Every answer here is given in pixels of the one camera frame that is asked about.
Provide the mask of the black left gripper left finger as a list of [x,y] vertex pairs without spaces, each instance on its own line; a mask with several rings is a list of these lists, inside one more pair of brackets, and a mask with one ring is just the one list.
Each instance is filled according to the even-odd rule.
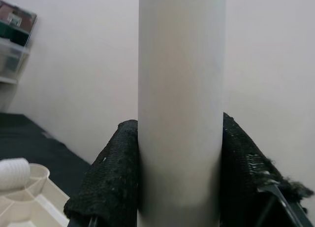
[[135,227],[138,184],[138,122],[127,120],[118,125],[64,205],[68,226]]

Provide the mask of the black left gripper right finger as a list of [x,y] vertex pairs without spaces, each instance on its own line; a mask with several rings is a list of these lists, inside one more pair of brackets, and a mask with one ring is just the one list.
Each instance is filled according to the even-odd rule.
[[220,226],[313,226],[301,201],[314,196],[314,191],[283,177],[226,113],[220,172]]

